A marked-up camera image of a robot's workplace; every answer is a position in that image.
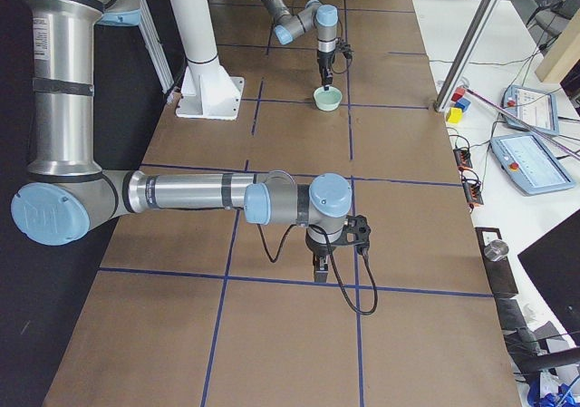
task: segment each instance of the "yellow block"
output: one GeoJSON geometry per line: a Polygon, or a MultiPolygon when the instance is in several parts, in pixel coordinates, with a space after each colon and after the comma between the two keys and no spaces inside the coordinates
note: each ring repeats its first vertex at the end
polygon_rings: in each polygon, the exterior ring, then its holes
{"type": "Polygon", "coordinates": [[[460,108],[449,108],[445,120],[447,123],[459,123],[463,117],[463,111],[460,108]]]}

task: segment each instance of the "green bowl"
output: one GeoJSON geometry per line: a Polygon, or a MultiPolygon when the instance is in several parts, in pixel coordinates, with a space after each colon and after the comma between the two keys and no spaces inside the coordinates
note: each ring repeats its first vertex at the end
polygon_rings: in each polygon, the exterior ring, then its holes
{"type": "Polygon", "coordinates": [[[325,90],[324,87],[314,90],[314,102],[321,111],[334,111],[341,104],[342,99],[341,91],[332,85],[328,87],[328,90],[325,90]]]}

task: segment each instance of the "electronic device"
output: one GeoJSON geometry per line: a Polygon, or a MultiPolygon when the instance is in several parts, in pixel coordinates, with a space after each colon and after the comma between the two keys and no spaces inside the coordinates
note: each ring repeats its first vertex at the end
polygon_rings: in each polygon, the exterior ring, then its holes
{"type": "Polygon", "coordinates": [[[494,137],[490,143],[501,168],[527,195],[570,189],[575,185],[552,152],[533,133],[494,137]]]}
{"type": "MultiPolygon", "coordinates": [[[[510,85],[506,88],[502,105],[518,119],[534,126],[543,133],[550,135],[560,133],[556,97],[551,92],[510,85]]],[[[516,119],[506,117],[506,123],[514,129],[525,129],[517,123],[516,119]]]]}

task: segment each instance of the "label sticker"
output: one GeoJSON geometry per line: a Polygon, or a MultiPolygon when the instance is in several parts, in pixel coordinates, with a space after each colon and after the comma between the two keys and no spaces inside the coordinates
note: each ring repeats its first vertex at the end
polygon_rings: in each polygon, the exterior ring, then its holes
{"type": "Polygon", "coordinates": [[[49,40],[48,36],[48,19],[42,17],[35,17],[33,19],[33,39],[34,39],[34,59],[46,60],[50,59],[49,40]]]}

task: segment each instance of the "blue block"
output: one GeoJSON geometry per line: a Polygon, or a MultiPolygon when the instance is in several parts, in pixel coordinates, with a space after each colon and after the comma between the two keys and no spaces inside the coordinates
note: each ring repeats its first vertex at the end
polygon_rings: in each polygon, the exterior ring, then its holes
{"type": "Polygon", "coordinates": [[[468,110],[470,105],[471,105],[471,102],[468,101],[465,97],[462,97],[461,99],[459,99],[458,101],[455,102],[455,105],[453,105],[453,107],[459,108],[463,112],[465,112],[468,110]]]}

